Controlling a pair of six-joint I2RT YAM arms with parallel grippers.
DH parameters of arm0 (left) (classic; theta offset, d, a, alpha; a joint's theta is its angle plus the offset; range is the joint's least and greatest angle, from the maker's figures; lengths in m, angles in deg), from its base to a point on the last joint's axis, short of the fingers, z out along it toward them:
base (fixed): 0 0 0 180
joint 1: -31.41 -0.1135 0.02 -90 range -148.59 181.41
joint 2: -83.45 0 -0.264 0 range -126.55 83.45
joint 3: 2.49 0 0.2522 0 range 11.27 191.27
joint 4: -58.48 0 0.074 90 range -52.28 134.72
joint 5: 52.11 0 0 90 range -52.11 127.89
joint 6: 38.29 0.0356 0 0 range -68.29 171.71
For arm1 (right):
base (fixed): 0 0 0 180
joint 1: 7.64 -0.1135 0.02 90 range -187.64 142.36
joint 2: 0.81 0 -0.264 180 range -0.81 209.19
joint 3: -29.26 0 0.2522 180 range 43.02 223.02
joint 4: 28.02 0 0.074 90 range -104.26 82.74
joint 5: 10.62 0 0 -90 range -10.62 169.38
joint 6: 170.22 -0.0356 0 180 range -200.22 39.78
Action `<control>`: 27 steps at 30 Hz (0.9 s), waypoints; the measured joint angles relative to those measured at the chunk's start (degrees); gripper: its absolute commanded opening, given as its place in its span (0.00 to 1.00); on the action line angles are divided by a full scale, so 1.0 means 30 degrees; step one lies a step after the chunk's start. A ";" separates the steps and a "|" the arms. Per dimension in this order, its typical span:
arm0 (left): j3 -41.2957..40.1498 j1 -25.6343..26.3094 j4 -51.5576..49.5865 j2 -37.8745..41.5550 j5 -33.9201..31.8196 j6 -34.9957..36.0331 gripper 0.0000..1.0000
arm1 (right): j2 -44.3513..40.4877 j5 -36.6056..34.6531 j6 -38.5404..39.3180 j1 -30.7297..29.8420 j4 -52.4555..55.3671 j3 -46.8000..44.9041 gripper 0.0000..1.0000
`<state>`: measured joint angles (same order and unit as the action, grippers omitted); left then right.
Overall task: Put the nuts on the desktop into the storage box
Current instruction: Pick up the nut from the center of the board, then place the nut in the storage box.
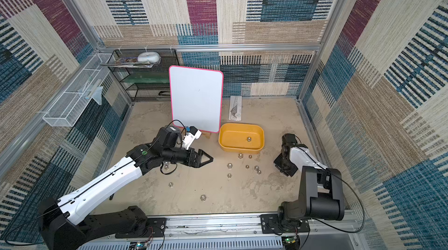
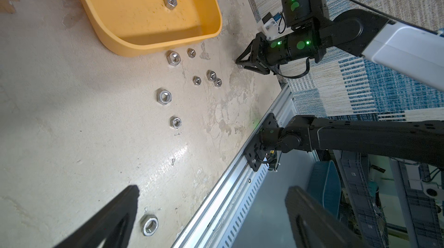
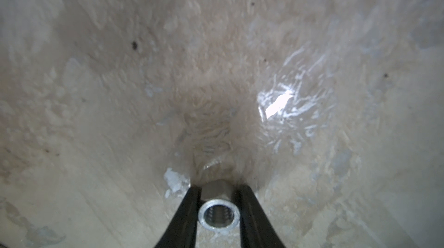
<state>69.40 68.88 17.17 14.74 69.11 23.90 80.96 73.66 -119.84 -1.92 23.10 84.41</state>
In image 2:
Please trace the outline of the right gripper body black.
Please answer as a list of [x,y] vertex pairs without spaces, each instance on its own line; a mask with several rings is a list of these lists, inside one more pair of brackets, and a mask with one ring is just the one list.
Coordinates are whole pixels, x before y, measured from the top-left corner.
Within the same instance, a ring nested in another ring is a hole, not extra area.
[[268,48],[271,44],[267,41],[266,36],[259,32],[252,41],[252,48],[250,51],[250,66],[249,70],[259,74],[274,73],[274,66],[269,63]]

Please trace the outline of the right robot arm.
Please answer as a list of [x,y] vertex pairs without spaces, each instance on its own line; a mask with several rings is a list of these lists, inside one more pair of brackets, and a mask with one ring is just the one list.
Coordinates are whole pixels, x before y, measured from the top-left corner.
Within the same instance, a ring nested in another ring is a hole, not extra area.
[[444,94],[390,68],[329,49],[310,72],[301,59],[283,68],[278,79],[288,85],[301,115],[333,120],[426,121],[444,119]]

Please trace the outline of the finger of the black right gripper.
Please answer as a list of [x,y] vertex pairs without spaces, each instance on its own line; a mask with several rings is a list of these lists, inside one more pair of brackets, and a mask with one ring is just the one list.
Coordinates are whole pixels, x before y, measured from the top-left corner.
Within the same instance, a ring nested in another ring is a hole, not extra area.
[[235,62],[239,68],[252,71],[259,74],[270,74],[269,68],[264,66],[262,63],[255,61],[236,61]]
[[259,41],[253,39],[246,50],[235,60],[236,64],[253,64],[256,61],[259,50]]

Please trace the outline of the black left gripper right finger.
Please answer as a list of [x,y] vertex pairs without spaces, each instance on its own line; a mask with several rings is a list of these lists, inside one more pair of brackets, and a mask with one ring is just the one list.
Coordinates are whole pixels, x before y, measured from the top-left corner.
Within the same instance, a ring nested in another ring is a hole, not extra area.
[[363,248],[364,242],[299,186],[288,189],[285,205],[298,248]]

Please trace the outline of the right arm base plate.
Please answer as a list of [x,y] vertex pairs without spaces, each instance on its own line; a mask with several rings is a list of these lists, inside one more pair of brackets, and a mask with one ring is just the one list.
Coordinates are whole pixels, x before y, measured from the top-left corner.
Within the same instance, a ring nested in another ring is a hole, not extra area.
[[266,151],[265,146],[261,142],[261,133],[265,129],[279,128],[276,117],[273,113],[269,113],[261,124],[257,127],[257,131],[253,134],[253,138],[247,143],[242,155],[247,160],[248,165],[257,172],[261,165],[265,162]]

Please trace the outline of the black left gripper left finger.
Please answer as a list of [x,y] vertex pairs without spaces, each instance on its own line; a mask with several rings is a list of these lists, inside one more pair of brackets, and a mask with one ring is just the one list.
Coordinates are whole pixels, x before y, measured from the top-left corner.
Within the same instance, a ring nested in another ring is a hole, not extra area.
[[126,248],[138,209],[139,189],[126,187],[73,234],[60,242],[58,248]]

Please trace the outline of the yellow plastic storage box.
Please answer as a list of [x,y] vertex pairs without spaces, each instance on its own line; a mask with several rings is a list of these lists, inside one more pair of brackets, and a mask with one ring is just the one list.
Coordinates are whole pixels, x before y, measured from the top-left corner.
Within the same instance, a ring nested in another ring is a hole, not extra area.
[[217,0],[80,0],[101,43],[123,57],[137,57],[216,37],[223,20]]

